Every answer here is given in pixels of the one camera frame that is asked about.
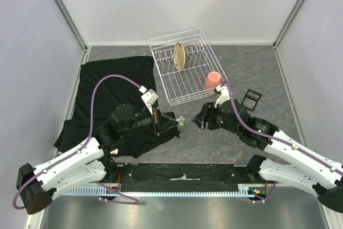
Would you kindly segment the silver flower brooch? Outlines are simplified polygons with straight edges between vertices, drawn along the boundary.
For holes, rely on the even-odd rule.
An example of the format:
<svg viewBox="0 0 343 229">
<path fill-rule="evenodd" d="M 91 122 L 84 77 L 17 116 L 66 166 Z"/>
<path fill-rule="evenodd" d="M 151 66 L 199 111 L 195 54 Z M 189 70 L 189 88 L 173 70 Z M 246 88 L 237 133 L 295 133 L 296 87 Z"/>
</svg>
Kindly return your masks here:
<svg viewBox="0 0 343 229">
<path fill-rule="evenodd" d="M 179 126 L 184 126 L 185 118 L 183 116 L 180 116 L 179 118 L 175 119 L 175 121 Z"/>
</svg>

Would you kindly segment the black garment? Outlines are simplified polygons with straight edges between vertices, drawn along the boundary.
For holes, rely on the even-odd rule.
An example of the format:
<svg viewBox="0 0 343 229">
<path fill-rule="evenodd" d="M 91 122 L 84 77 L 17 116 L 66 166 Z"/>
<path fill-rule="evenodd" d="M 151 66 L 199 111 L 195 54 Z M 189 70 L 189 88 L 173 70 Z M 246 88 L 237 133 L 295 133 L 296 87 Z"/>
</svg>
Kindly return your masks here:
<svg viewBox="0 0 343 229">
<path fill-rule="evenodd" d="M 91 105 L 91 97 L 96 84 L 103 77 L 112 74 L 127 77 L 148 90 L 156 90 L 153 65 L 151 56 L 100 60 L 84 64 L 81 67 L 72 118 L 64 122 L 54 144 L 59 152 L 66 152 L 87 138 L 90 130 L 90 111 L 94 112 L 93 129 L 97 130 L 120 104 L 131 105 L 136 112 L 144 110 L 145 105 L 139 90 L 122 78 L 109 78 L 102 82 L 96 91 L 94 105 Z M 124 142 L 118 143 L 115 147 L 118 150 L 115 156 L 138 158 L 179 135 L 177 127 L 164 130 L 159 136 L 154 134 L 152 127 L 143 127 L 124 134 Z"/>
</svg>

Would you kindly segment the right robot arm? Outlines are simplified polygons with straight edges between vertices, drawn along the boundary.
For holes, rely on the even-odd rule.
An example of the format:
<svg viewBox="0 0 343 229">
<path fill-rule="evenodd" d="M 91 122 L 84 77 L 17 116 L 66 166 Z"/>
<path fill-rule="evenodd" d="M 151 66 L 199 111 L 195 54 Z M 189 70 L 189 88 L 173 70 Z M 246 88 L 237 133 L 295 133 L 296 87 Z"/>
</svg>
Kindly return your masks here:
<svg viewBox="0 0 343 229">
<path fill-rule="evenodd" d="M 314 195 L 327 208 L 342 212 L 342 164 L 308 149 L 291 139 L 276 125 L 254 116 L 237 100 L 218 105 L 206 102 L 193 119 L 200 129 L 225 129 L 252 148 L 277 156 L 282 166 L 257 156 L 245 169 L 253 183 L 261 179 L 289 184 Z"/>
</svg>

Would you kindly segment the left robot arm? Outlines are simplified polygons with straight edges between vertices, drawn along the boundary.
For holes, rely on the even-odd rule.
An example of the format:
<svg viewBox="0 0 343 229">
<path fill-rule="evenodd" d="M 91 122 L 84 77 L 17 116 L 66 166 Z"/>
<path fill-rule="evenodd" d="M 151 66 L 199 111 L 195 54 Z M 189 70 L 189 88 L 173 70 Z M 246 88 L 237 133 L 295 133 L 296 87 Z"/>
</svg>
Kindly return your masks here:
<svg viewBox="0 0 343 229">
<path fill-rule="evenodd" d="M 184 117 L 119 105 L 91 136 L 60 156 L 35 167 L 25 164 L 17 177 L 17 197 L 29 215 L 40 212 L 65 192 L 89 182 L 116 180 L 113 157 L 134 157 L 178 137 Z"/>
</svg>

